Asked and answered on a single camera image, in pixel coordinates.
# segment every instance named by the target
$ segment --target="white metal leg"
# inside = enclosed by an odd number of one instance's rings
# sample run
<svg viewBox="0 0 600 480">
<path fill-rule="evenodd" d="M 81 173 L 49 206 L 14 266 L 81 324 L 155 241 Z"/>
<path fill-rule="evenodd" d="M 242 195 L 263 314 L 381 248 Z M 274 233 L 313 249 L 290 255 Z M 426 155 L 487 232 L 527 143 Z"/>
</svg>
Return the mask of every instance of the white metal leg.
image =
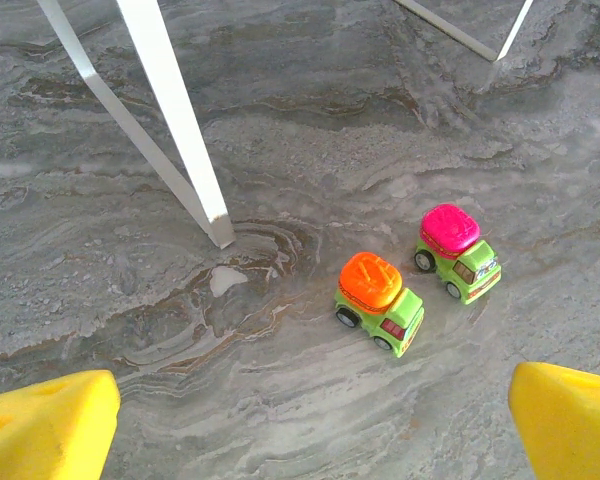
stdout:
<svg viewBox="0 0 600 480">
<path fill-rule="evenodd" d="M 406 8 L 407 10 L 409 10 L 411 13 L 414 13 L 415 15 L 419 16 L 426 22 L 430 23 L 431 25 L 436 27 L 441 32 L 446 33 L 448 36 L 450 36 L 457 42 L 461 43 L 462 45 L 467 47 L 469 50 L 471 50 L 471 51 L 477 53 L 478 55 L 480 55 L 481 57 L 489 60 L 490 62 L 497 62 L 498 60 L 502 59 L 507 53 L 509 53 L 509 48 L 511 48 L 511 44 L 513 43 L 513 40 L 515 39 L 516 35 L 518 34 L 518 31 L 520 30 L 520 27 L 522 26 L 522 22 L 524 21 L 525 17 L 527 16 L 527 13 L 529 13 L 529 9 L 531 8 L 531 5 L 533 4 L 533 0 L 525 0 L 524 4 L 522 5 L 522 8 L 518 12 L 518 16 L 516 17 L 513 27 L 511 28 L 511 31 L 509 32 L 509 35 L 507 36 L 507 39 L 504 42 L 504 45 L 500 49 L 500 53 L 497 53 L 494 50 L 487 47 L 486 45 L 479 42 L 478 40 L 476 40 L 475 38 L 473 38 L 472 36 L 464 33 L 459 28 L 453 26 L 452 24 L 447 22 L 444 18 L 436 15 L 431 10 L 426 9 L 419 3 L 417 3 L 413 0 L 394 0 L 394 1 L 397 4 Z"/>
<path fill-rule="evenodd" d="M 37 1 L 83 80 L 120 128 L 214 244 L 231 244 L 231 220 L 156 0 L 118 4 L 195 189 L 98 75 L 58 1 Z M 132 4 L 137 12 L 130 12 Z"/>
</svg>

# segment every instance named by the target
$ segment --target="gray marble tile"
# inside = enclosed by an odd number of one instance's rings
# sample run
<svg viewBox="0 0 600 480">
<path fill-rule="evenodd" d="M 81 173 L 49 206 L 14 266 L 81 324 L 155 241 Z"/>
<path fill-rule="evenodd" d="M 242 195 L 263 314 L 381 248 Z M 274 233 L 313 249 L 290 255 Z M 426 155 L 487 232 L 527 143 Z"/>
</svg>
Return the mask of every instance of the gray marble tile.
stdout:
<svg viewBox="0 0 600 480">
<path fill-rule="evenodd" d="M 112 3 L 62 2 L 176 159 Z M 425 4 L 492 47 L 518 8 Z M 600 374 L 600 1 L 537 2 L 496 66 L 389 0 L 161 5 L 237 242 L 210 245 L 35 3 L 0 2 L 0 392 L 113 371 L 105 479 L 533 478 L 513 368 Z M 412 265 L 440 202 L 504 264 L 468 307 Z M 399 360 L 333 316 L 359 250 L 425 301 Z"/>
</svg>

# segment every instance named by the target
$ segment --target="black wheel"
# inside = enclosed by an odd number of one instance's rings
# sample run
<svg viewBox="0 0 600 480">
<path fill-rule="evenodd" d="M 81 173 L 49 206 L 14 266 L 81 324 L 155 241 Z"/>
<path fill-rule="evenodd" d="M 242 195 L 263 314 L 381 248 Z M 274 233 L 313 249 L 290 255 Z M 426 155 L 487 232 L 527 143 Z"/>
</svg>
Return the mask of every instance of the black wheel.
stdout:
<svg viewBox="0 0 600 480">
<path fill-rule="evenodd" d="M 451 282 L 447 282 L 447 292 L 449 292 L 449 295 L 451 295 L 456 300 L 460 300 L 460 298 L 462 297 L 462 294 L 460 293 L 458 287 L 456 287 Z"/>
<path fill-rule="evenodd" d="M 360 317 L 348 308 L 339 308 L 336 317 L 349 328 L 356 328 L 360 323 Z"/>
<path fill-rule="evenodd" d="M 418 250 L 413 256 L 416 266 L 423 272 L 433 272 L 436 269 L 436 260 L 430 252 Z"/>
<path fill-rule="evenodd" d="M 373 341 L 383 350 L 391 350 L 393 348 L 391 344 L 382 337 L 373 337 Z"/>
</svg>

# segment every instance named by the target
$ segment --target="yellow foam block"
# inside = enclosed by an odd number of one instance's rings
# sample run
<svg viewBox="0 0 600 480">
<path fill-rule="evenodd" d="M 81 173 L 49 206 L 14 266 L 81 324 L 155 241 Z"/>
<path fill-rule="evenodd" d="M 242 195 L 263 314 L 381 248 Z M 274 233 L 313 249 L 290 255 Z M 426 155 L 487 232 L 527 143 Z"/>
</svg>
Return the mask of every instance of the yellow foam block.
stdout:
<svg viewBox="0 0 600 480">
<path fill-rule="evenodd" d="M 600 376 L 521 363 L 509 408 L 538 480 L 600 480 Z"/>
<path fill-rule="evenodd" d="M 117 426 L 108 371 L 87 371 L 0 395 L 0 480 L 96 480 Z"/>
</svg>

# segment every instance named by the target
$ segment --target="green toy truck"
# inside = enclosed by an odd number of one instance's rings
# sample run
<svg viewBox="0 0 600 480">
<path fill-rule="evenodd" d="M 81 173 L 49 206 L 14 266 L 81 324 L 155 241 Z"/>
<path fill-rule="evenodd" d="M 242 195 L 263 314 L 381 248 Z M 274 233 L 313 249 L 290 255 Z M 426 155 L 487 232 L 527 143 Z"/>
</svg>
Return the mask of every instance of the green toy truck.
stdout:
<svg viewBox="0 0 600 480">
<path fill-rule="evenodd" d="M 501 266 L 480 226 L 455 205 L 438 205 L 422 218 L 414 256 L 423 272 L 436 271 L 452 297 L 467 305 L 500 281 Z"/>
<path fill-rule="evenodd" d="M 424 318 L 422 299 L 402 288 L 400 272 L 369 252 L 357 253 L 343 267 L 335 301 L 338 320 L 349 328 L 361 325 L 376 345 L 397 358 Z"/>
</svg>

